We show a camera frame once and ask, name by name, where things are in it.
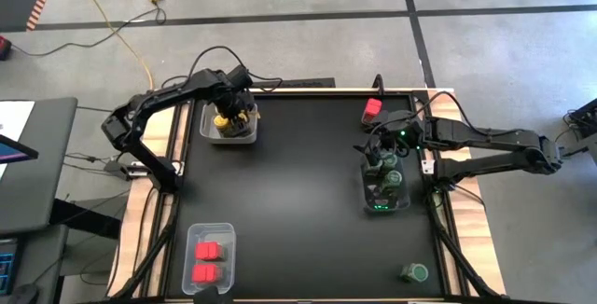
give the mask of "black table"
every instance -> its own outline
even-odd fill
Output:
[[[56,189],[64,153],[73,127],[76,99],[35,102],[19,142],[35,149],[39,158],[10,163],[0,178],[0,235],[23,233],[65,224],[117,239],[120,221],[57,200]],[[75,214],[81,214],[68,220]]]
[[[20,237],[22,252],[17,278],[13,290],[20,285],[32,283],[44,270],[43,276],[35,283],[39,291],[37,304],[49,304],[59,295],[62,251],[66,244],[68,228],[52,226]],[[10,296],[0,297],[0,304],[8,303]]]
[[[408,210],[371,218],[362,210],[359,119],[367,94],[256,94],[262,119],[253,145],[209,145],[190,126],[185,182],[166,277],[180,298],[187,230],[229,222],[237,233],[237,299],[441,297],[438,246],[423,204],[421,154],[404,160]],[[384,109],[413,109],[408,94]],[[403,265],[424,263],[429,279],[402,283]]]

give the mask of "gray floor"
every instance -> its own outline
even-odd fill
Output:
[[[111,20],[150,9],[146,0],[99,0]],[[597,0],[415,0],[418,9],[597,4]],[[404,0],[165,0],[170,19],[302,12],[404,10]],[[100,21],[89,0],[48,0],[40,22]],[[479,126],[523,127],[554,137],[562,115],[597,96],[597,12],[420,18],[438,87],[456,89]],[[66,41],[91,42],[107,30],[46,31],[7,37],[30,51]],[[187,72],[195,55],[216,44],[234,48],[263,76],[334,76],[339,87],[368,87],[377,73],[387,86],[423,87],[408,19],[289,21],[128,28],[157,82]],[[204,67],[227,69],[216,52]],[[93,49],[67,49],[0,64],[0,99],[72,95],[111,108],[146,89],[142,68],[117,39]],[[70,151],[111,155],[99,124],[78,111]],[[473,151],[474,156],[487,152]],[[552,176],[503,173],[481,177],[481,191],[508,293],[514,298],[591,303],[597,297],[597,168],[585,156]],[[107,197],[126,184],[64,170],[60,196]],[[78,279],[62,302],[97,299]]]

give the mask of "red block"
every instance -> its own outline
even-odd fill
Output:
[[[215,264],[200,264],[193,267],[194,283],[213,283],[219,280],[220,269]]]
[[[363,122],[370,122],[374,117],[376,117],[382,111],[382,102],[377,99],[369,99],[367,100],[367,105],[365,106],[365,112],[363,113]]]
[[[201,242],[195,246],[195,258],[203,261],[213,261],[224,257],[222,246],[217,242]]]

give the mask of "metal stand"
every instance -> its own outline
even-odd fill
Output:
[[[80,229],[108,239],[117,240],[120,233],[120,220],[96,213],[64,200],[54,200],[50,224],[65,224],[72,229]]]

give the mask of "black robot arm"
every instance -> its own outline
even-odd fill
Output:
[[[382,112],[373,121],[378,147],[458,150],[477,147],[507,151],[480,159],[457,161],[435,159],[423,162],[423,172],[436,184],[453,185],[466,177],[488,173],[524,170],[552,174],[562,167],[557,145],[534,131],[500,131],[475,128],[461,121],[442,117],[414,117],[408,111]]]
[[[156,112],[188,100],[213,103],[218,113],[243,132],[248,125],[253,96],[248,88],[253,84],[247,69],[239,65],[228,74],[203,69],[187,81],[163,90],[133,96],[128,103],[117,107],[102,124],[112,146],[139,159],[150,171],[150,179],[160,192],[174,193],[180,187],[180,178],[173,164],[156,156],[141,141],[147,121]]]

